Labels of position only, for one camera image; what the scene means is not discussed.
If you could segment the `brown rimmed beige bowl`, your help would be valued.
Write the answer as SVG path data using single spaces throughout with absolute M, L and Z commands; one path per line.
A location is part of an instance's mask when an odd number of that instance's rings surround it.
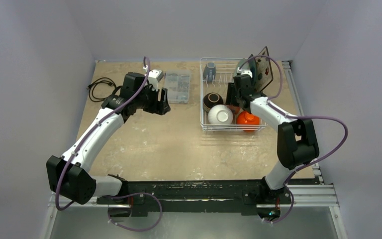
M 204 97 L 203 97 L 203 106 L 202 106 L 202 109 L 205 111 L 205 112 L 209 112 L 214 106 L 216 105 L 223 105 L 224 104 L 224 100 L 223 100 L 223 97 L 218 94 L 218 93 L 215 93 L 215 92 L 211 92 L 211 93 L 208 93 L 206 94 Z

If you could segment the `white bowl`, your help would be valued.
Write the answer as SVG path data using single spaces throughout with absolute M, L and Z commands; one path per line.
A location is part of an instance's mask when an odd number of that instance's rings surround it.
M 233 113 L 225 105 L 215 105 L 208 112 L 208 122 L 210 124 L 228 125 L 233 122 Z

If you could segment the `grey printed mug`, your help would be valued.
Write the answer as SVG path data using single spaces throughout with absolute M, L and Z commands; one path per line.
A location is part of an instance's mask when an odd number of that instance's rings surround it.
M 207 83 L 212 83 L 215 79 L 216 64 L 213 62 L 207 62 L 203 70 L 203 80 Z

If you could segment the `orange bowl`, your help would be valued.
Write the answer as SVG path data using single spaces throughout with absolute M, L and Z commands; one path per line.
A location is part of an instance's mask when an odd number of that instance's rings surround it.
M 260 125 L 260 118 L 247 111 L 242 111 L 236 118 L 236 124 L 243 125 L 245 132 L 254 132 Z

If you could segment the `light green round plate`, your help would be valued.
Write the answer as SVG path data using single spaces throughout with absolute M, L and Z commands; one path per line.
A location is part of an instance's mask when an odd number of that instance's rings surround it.
M 246 59 L 242 58 L 238 61 L 238 63 L 235 66 L 234 76 L 238 75 L 238 68 L 240 67 L 242 71 L 250 71 L 251 75 L 254 75 L 254 70 L 252 70 L 250 64 L 246 62 Z

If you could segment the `square floral plate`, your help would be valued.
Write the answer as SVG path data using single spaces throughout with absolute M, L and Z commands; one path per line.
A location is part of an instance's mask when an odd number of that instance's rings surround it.
M 257 57 L 255 63 L 256 78 L 254 86 L 257 91 L 263 91 L 273 81 L 271 61 L 266 57 Z

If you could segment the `pink flowered mug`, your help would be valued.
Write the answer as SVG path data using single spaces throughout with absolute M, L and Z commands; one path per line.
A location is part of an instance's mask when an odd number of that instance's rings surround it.
M 241 112 L 241 108 L 239 106 L 227 105 L 227 107 L 232 111 L 234 115 L 237 115 Z

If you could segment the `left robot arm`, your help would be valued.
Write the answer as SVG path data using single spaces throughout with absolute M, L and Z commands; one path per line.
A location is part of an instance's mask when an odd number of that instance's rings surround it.
M 79 204 L 101 196 L 109 196 L 117 204 L 128 199 L 128 190 L 122 186 L 124 179 L 91 176 L 89 171 L 107 141 L 137 110 L 158 115 L 170 111 L 168 90 L 158 88 L 163 76 L 162 70 L 125 75 L 123 84 L 104 99 L 96 118 L 76 143 L 61 156 L 47 160 L 51 191 Z

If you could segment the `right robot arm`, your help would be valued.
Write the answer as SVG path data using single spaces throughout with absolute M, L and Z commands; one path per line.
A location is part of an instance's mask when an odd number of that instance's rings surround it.
M 233 77 L 228 84 L 227 100 L 234 106 L 258 117 L 277 132 L 278 162 L 264 176 L 259 186 L 259 196 L 267 203 L 272 202 L 284 191 L 291 175 L 307 166 L 319 156 L 314 123 L 310 119 L 297 119 L 284 112 L 263 93 L 256 92 L 248 74 Z

